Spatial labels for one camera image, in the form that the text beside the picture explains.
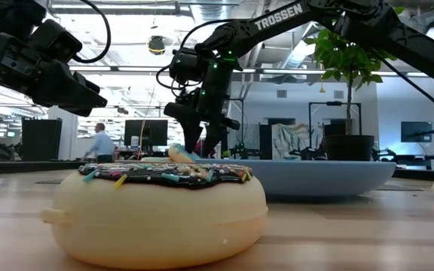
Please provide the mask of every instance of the blue bowl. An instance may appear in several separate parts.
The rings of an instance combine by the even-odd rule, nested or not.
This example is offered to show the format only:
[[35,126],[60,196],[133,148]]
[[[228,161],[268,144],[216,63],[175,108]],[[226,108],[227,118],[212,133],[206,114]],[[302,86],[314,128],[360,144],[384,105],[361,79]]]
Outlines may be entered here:
[[386,183],[395,171],[391,162],[214,160],[197,163],[237,164],[252,168],[267,196],[355,196]]

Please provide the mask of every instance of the pillar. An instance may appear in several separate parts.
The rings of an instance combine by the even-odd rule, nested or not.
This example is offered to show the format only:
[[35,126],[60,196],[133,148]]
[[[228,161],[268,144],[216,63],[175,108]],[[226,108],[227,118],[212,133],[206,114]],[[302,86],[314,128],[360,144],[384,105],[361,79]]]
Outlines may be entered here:
[[78,136],[78,116],[64,111],[57,106],[48,109],[48,119],[61,119],[60,152],[59,160],[73,160],[76,158],[73,149],[76,146]]

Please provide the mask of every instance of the yellow sprinkle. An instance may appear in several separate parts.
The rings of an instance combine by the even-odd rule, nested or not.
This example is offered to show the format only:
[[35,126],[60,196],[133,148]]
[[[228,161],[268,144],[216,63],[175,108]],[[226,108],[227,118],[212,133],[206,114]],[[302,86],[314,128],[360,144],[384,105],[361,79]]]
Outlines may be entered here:
[[124,183],[124,181],[127,179],[127,174],[125,174],[125,175],[123,175],[123,176],[121,176],[119,179],[118,179],[118,181],[115,183],[115,185],[114,185],[114,188],[115,189],[118,189],[123,183]]

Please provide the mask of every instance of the potted plant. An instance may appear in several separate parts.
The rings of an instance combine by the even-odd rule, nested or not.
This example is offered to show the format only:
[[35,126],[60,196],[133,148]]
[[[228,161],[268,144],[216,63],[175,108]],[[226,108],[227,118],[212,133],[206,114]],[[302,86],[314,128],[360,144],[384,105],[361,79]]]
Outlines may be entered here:
[[222,152],[222,157],[224,157],[224,159],[229,159],[230,156],[231,156],[231,151]]
[[[395,11],[399,14],[403,8],[396,8]],[[382,83],[381,76],[373,74],[381,69],[381,61],[377,58],[377,54],[384,59],[396,60],[396,58],[383,50],[361,47],[327,29],[321,30],[317,38],[306,38],[304,41],[316,45],[313,58],[326,70],[322,79],[334,78],[337,81],[347,81],[346,135],[326,136],[323,139],[328,159],[369,161],[374,146],[374,136],[352,135],[353,84],[359,81],[356,86],[358,90],[364,84]]]

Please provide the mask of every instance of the small donut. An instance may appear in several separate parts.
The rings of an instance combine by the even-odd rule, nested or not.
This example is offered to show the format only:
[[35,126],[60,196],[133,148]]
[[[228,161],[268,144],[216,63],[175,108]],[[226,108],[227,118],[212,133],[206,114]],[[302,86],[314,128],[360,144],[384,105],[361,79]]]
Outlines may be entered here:
[[87,164],[63,180],[40,217],[78,260],[178,269],[246,250],[265,230],[267,206],[245,166]]
[[195,163],[195,160],[200,159],[195,153],[188,153],[185,147],[181,144],[171,145],[169,148],[169,157],[175,163]]

